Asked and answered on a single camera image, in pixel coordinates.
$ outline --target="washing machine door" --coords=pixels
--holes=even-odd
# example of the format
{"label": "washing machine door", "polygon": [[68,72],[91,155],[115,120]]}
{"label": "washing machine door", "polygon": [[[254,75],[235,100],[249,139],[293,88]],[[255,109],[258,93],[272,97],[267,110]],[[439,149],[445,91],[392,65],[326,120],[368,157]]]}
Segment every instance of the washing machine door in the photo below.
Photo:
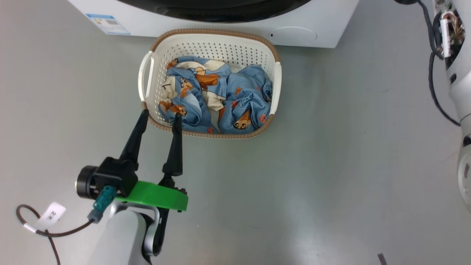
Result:
{"label": "washing machine door", "polygon": [[160,15],[205,22],[250,22],[276,17],[310,0],[118,0]]}

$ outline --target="white cable label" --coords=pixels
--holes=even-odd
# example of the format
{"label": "white cable label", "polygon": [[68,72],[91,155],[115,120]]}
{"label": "white cable label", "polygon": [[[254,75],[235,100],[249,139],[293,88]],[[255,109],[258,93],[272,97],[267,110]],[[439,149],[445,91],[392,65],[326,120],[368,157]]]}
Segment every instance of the white cable label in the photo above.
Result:
{"label": "white cable label", "polygon": [[34,227],[37,230],[44,231],[51,227],[53,224],[55,224],[59,218],[62,216],[62,214],[65,212],[65,207],[53,202],[51,205],[49,205],[49,208],[46,210],[46,212],[39,218],[39,220],[36,222]]}

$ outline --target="cartoon dog print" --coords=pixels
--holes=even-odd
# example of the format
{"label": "cartoon dog print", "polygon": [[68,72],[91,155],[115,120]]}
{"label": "cartoon dog print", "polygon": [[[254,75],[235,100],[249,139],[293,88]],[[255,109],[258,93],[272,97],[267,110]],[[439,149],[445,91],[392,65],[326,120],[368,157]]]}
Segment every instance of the cartoon dog print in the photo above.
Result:
{"label": "cartoon dog print", "polygon": [[170,68],[170,67],[174,67],[175,65],[177,65],[178,63],[178,58],[175,58],[173,59],[172,61],[170,61],[170,63],[167,65],[167,70]]}
{"label": "cartoon dog print", "polygon": [[247,128],[250,124],[252,124],[252,120],[250,119],[250,110],[247,110],[239,120],[234,123],[234,128],[243,130]]}
{"label": "cartoon dog print", "polygon": [[182,116],[187,115],[187,110],[184,106],[174,105],[173,103],[168,103],[166,101],[160,101],[159,104],[165,109],[165,111],[171,110],[172,112],[180,113]]}
{"label": "cartoon dog print", "polygon": [[181,92],[180,92],[180,97],[184,98],[188,95],[188,91],[190,91],[193,88],[193,85],[188,82],[187,79],[181,77]]}
{"label": "cartoon dog print", "polygon": [[202,67],[195,68],[194,72],[195,72],[195,77],[198,80],[198,83],[200,83],[201,90],[208,91],[209,85],[218,84],[219,75],[217,74],[206,75],[206,70],[204,70]]}

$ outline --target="energy label sticker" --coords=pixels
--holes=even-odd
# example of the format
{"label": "energy label sticker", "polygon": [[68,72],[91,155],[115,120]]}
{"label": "energy label sticker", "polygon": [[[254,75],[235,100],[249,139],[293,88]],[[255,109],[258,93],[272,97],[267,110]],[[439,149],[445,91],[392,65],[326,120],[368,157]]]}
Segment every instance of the energy label sticker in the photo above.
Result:
{"label": "energy label sticker", "polygon": [[113,16],[86,14],[106,34],[131,35]]}

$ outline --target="wiring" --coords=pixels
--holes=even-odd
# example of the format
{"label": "wiring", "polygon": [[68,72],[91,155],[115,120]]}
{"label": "wiring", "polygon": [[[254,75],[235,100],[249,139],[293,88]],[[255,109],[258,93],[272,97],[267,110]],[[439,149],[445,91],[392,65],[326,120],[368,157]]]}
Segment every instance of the wiring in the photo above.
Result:
{"label": "wiring", "polygon": [[447,118],[450,122],[452,122],[454,125],[456,126],[460,126],[460,123],[457,122],[456,120],[454,120],[452,117],[450,117],[443,109],[442,107],[440,106],[440,103],[437,99],[437,95],[435,94],[435,88],[433,87],[433,63],[435,61],[435,53],[432,52],[430,54],[430,61],[429,61],[429,88],[430,88],[430,94],[432,95],[432,99],[433,99],[433,102],[435,103],[435,105],[437,106],[437,108],[439,109],[439,111],[441,112],[441,114],[443,114],[443,116],[445,116],[445,118]]}
{"label": "wiring", "polygon": [[[25,225],[27,223],[26,220],[21,216],[20,210],[22,208],[26,208],[26,209],[32,211],[38,219],[41,218],[41,215],[33,207],[31,207],[27,204],[21,204],[21,205],[18,205],[18,207],[16,208],[16,216],[18,217],[18,220],[21,222],[21,224]],[[64,237],[64,236],[71,235],[73,233],[77,233],[78,231],[83,230],[84,228],[86,228],[87,226],[89,226],[92,223],[93,223],[93,221],[88,221],[80,227],[77,227],[75,229],[72,229],[70,231],[63,232],[63,233],[49,233],[49,231],[46,229],[44,231],[37,230],[36,234],[47,237],[49,239],[49,242],[51,243],[52,251],[54,252],[54,255],[56,256],[57,265],[60,265],[59,254],[57,253],[56,245],[54,244],[54,241],[52,240],[52,238],[54,238],[54,237]]]}
{"label": "wiring", "polygon": [[444,12],[441,15],[440,19],[450,19],[453,22],[452,26],[453,26],[453,31],[455,33],[455,37],[460,41],[464,41],[464,37],[460,32],[459,19],[453,12],[451,11]]}
{"label": "wiring", "polygon": [[422,7],[423,10],[423,15],[425,16],[425,23],[427,24],[427,29],[429,31],[429,42],[430,42],[430,48],[432,49],[433,53],[440,58],[440,60],[443,60],[443,56],[441,55],[441,52],[437,49],[435,46],[435,33],[433,31],[433,26],[432,22],[430,21],[430,16],[429,16],[429,10],[425,6],[424,3],[422,3],[420,0],[418,1],[419,5]]}
{"label": "wiring", "polygon": [[439,109],[440,113],[451,123],[453,123],[456,126],[460,126],[460,123],[454,120],[450,115],[448,115],[441,107],[437,95],[435,93],[435,87],[433,86],[433,63],[435,62],[435,56],[437,56],[440,60],[443,60],[443,56],[441,54],[441,51],[439,50],[440,44],[441,44],[441,38],[440,38],[440,33],[438,31],[438,22],[440,21],[440,15],[437,14],[433,20],[433,25],[432,22],[430,21],[430,16],[429,16],[429,11],[427,7],[422,3],[420,0],[418,1],[420,6],[423,9],[423,14],[425,16],[425,22],[427,24],[427,28],[429,31],[429,42],[430,42],[430,48],[432,49],[432,53],[430,54],[430,59],[429,59],[429,89],[430,89],[430,94],[432,96],[433,102],[435,103],[435,106]]}

